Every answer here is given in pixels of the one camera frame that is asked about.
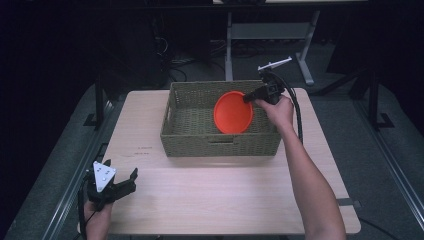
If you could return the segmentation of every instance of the orange disc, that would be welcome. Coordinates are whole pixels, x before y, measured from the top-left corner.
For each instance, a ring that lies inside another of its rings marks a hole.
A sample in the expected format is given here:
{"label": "orange disc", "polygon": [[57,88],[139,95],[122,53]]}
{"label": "orange disc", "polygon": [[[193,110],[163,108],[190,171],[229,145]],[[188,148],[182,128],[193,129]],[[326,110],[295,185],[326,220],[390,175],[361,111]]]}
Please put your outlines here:
{"label": "orange disc", "polygon": [[239,91],[227,92],[216,102],[213,117],[222,133],[242,133],[252,122],[252,103],[245,103],[243,95]]}

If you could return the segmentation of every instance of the forearm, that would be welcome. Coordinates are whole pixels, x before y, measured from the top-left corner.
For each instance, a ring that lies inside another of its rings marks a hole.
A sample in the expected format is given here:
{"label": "forearm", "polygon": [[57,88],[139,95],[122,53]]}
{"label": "forearm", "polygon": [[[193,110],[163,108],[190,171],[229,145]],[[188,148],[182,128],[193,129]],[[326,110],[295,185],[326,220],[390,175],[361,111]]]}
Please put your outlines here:
{"label": "forearm", "polygon": [[284,141],[293,192],[306,238],[345,239],[343,219],[327,180],[309,157],[293,127],[281,126],[278,129]]}

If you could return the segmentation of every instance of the wicker basket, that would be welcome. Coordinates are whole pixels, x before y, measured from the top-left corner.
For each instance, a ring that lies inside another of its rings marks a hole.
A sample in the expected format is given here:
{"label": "wicker basket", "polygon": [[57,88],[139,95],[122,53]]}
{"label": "wicker basket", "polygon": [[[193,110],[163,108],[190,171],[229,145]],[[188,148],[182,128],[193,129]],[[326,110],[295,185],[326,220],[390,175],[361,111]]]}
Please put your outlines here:
{"label": "wicker basket", "polygon": [[241,134],[223,134],[213,109],[229,91],[249,93],[261,81],[172,83],[162,123],[161,140],[168,157],[270,156],[281,137],[265,111],[254,106],[253,121]]}

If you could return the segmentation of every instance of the white triangular marker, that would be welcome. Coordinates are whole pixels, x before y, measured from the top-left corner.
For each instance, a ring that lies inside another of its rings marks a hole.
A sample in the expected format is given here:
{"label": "white triangular marker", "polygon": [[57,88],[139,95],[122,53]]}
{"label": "white triangular marker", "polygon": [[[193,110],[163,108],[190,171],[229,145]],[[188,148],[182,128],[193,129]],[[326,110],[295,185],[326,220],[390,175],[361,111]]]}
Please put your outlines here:
{"label": "white triangular marker", "polygon": [[93,163],[94,176],[96,178],[96,189],[97,192],[102,192],[110,180],[115,176],[116,169],[98,163],[94,161]]}

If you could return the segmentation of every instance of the human arm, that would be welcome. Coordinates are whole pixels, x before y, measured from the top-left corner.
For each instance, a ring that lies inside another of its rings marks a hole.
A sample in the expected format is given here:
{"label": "human arm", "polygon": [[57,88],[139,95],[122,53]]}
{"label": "human arm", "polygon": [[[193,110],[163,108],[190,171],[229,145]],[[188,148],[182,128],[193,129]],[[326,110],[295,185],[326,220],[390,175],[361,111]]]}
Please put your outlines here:
{"label": "human arm", "polygon": [[84,204],[84,216],[85,220],[88,221],[86,226],[87,240],[107,239],[112,207],[113,203],[106,204],[100,212],[96,212],[96,205],[93,202],[87,201]]}
{"label": "human arm", "polygon": [[256,100],[256,103],[266,111],[283,139],[306,239],[346,239],[343,219],[333,190],[294,131],[291,100],[282,96],[276,105],[263,100]]}

